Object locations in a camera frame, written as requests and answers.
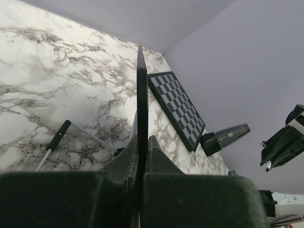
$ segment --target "black device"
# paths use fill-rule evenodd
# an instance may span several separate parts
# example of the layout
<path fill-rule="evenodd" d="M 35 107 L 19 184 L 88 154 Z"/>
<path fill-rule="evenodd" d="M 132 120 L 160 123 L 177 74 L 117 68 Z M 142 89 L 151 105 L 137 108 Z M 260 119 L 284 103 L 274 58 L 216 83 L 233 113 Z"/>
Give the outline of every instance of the black device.
<path fill-rule="evenodd" d="M 267 228 L 250 180 L 185 175 L 148 140 L 146 81 L 139 47 L 138 135 L 102 170 L 2 174 L 0 227 Z"/>
<path fill-rule="evenodd" d="M 304 151 L 304 106 L 297 104 L 288 115 L 286 126 L 261 145 L 260 166 L 266 164 L 266 171 L 281 166 Z"/>

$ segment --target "black vertical panel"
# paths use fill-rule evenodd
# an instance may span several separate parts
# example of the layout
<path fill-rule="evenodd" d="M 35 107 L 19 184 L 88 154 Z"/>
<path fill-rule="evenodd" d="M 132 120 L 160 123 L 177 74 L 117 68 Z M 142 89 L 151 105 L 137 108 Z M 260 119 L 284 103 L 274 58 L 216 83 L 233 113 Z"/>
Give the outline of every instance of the black vertical panel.
<path fill-rule="evenodd" d="M 142 198 L 143 175 L 148 153 L 148 75 L 142 46 L 137 55 L 137 134 L 138 134 L 138 185 Z"/>

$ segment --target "white marble wall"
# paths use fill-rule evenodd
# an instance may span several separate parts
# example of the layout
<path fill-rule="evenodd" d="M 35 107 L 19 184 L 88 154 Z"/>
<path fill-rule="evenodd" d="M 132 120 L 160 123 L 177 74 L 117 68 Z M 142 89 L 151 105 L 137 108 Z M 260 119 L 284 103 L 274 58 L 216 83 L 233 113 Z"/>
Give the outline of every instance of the white marble wall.
<path fill-rule="evenodd" d="M 33 171 L 69 119 L 115 148 L 136 110 L 137 46 L 17 0 L 0 4 L 0 171 Z M 169 71 L 144 48 L 148 73 Z M 189 153 L 149 91 L 149 134 L 185 173 L 227 174 L 219 154 Z M 42 170 L 99 170 L 113 153 L 70 127 Z"/>

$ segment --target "chessboard frame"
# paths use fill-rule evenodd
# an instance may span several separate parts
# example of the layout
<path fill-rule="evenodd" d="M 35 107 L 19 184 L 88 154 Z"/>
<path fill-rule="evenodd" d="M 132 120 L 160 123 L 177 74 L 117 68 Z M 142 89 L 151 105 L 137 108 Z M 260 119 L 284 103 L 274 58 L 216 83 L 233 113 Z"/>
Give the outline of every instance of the chessboard frame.
<path fill-rule="evenodd" d="M 199 113 L 197 112 L 196 108 L 194 107 L 193 103 L 191 102 L 191 100 L 189 99 L 187 93 L 185 92 L 185 90 L 183 89 L 183 87 L 180 84 L 180 89 L 182 92 L 185 93 L 185 95 L 188 98 L 188 102 L 191 106 L 193 106 L 194 110 L 196 111 L 198 117 L 201 119 L 202 123 L 203 123 L 203 127 L 201 129 L 201 132 L 199 132 L 199 135 L 196 139 L 195 144 L 193 145 L 193 143 L 191 143 L 191 141 L 187 138 L 187 136 L 185 135 L 185 133 L 183 132 L 183 129 L 180 127 L 180 125 L 178 124 L 178 122 L 176 121 L 176 119 L 173 116 L 173 113 L 170 111 L 169 107 L 166 105 L 165 101 L 162 98 L 162 95 L 158 92 L 156 86 L 154 85 L 154 83 L 152 82 L 151 78 L 153 77 L 158 77 L 158 76 L 164 76 L 164 75 L 172 75 L 174 80 L 176 80 L 179 84 L 180 82 L 178 81 L 178 79 L 176 78 L 175 74 L 172 71 L 168 71 L 168 72 L 161 72 L 161 73 L 156 73 L 156 74 L 148 74 L 148 86 L 151 89 L 153 95 L 155 96 L 156 100 L 158 101 L 158 103 L 160 104 L 161 108 L 163 109 L 163 111 L 165 112 L 165 114 L 167 115 L 168 119 L 170 120 L 171 124 L 173 125 L 174 129 L 176 130 L 177 134 L 180 136 L 180 139 L 182 140 L 182 142 L 184 143 L 185 147 L 187 148 L 187 150 L 189 152 L 191 151 L 196 151 L 199 142 L 200 142 L 200 137 L 206 127 L 205 123 L 203 122 L 202 118 L 200 117 Z"/>

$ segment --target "white wall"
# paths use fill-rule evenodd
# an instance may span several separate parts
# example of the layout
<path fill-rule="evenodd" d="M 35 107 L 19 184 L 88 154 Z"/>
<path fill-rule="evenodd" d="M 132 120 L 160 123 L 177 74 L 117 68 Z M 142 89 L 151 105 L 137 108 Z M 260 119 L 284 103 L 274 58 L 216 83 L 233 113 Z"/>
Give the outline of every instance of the white wall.
<path fill-rule="evenodd" d="M 237 0 L 165 58 L 207 131 L 243 122 L 252 132 L 223 150 L 260 189 L 304 194 L 304 153 L 266 173 L 260 143 L 304 104 L 304 1 Z"/>
<path fill-rule="evenodd" d="M 164 53 L 234 0 L 23 0 Z"/>
<path fill-rule="evenodd" d="M 292 225 L 293 228 L 304 228 L 304 222 L 294 223 Z"/>

